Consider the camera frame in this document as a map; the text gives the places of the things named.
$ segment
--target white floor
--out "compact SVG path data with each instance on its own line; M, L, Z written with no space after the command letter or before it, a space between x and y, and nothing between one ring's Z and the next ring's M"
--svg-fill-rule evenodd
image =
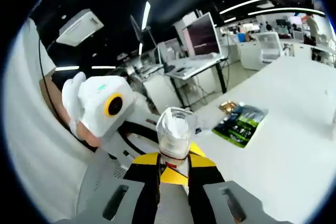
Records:
M254 75L257 71L255 70L248 70L244 69L242 64L239 62L231 64L229 67L225 67L222 70L223 76L224 76L224 81L225 85L227 85L227 91L233 89L237 85L241 84L243 81L246 79L250 78L252 75ZM217 77L216 79L217 83L217 91L215 93L209 94L205 96L205 98L198 100L197 102L193 103L191 105L191 109L193 111L196 111L200 109L201 107L207 105L211 101L217 99L222 95L221 92L221 85L219 84L219 79Z

